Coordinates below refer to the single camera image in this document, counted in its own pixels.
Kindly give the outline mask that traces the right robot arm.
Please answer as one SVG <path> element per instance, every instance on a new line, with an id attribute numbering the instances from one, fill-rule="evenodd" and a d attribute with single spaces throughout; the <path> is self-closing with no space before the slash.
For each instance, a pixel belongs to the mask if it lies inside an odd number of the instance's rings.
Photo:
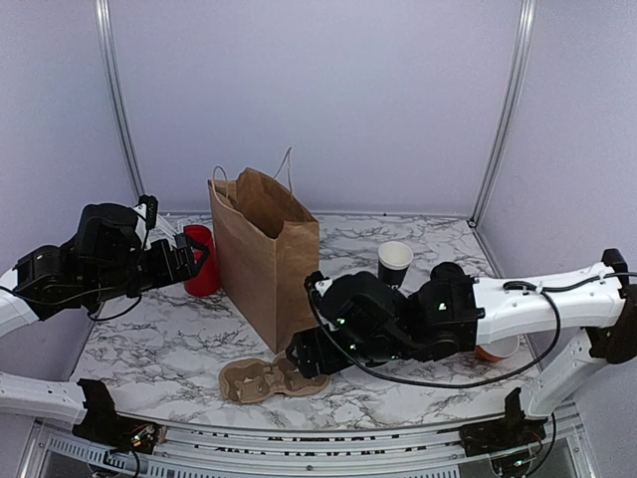
<path id="1" fill-rule="evenodd" d="M 566 346 L 551 343 L 539 356 L 541 374 L 506 396 L 501 417 L 461 428 L 468 455 L 543 439 L 554 410 L 589 377 L 636 356 L 636 275 L 615 249 L 580 270 L 523 279 L 478 278 L 443 263 L 410 295 L 368 272 L 313 272 L 305 291 L 317 323 L 296 333 L 286 354 L 307 378 L 350 366 L 378 375 L 397 359 L 437 361 L 574 329 Z"/>

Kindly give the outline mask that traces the brown paper bag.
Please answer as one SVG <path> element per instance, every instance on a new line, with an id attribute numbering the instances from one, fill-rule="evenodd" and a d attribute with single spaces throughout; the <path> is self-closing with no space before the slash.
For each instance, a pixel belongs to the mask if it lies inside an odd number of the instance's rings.
<path id="1" fill-rule="evenodd" d="M 208 180 L 221 287 L 275 354 L 312 326 L 304 280 L 319 269 L 319 221 L 293 192 L 292 151 L 277 172 L 247 167 Z"/>

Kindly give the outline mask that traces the cardboard cup carrier tray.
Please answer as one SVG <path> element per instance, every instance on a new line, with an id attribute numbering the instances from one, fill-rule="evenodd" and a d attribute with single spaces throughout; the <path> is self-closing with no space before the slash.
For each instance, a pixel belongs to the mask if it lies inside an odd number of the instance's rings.
<path id="1" fill-rule="evenodd" d="M 305 378 L 284 354 L 272 361 L 257 358 L 226 364 L 219 375 L 220 392 L 225 400 L 239 404 L 261 403 L 273 395 L 305 397 L 326 389 L 329 375 Z"/>

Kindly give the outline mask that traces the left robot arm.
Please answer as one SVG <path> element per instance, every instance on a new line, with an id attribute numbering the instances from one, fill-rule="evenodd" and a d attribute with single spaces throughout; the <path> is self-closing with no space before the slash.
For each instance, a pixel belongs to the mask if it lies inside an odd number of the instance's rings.
<path id="1" fill-rule="evenodd" d="M 134 207 L 89 204 L 70 240 L 34 250 L 2 275 L 1 334 L 67 310 L 83 309 L 93 318 L 110 300 L 138 300 L 198 277 L 210 257 L 210 246 L 159 218 L 151 195 L 140 196 Z M 101 444 L 144 440 L 144 424 L 121 416 L 99 380 L 2 374 L 1 410 L 68 423 L 75 435 Z"/>

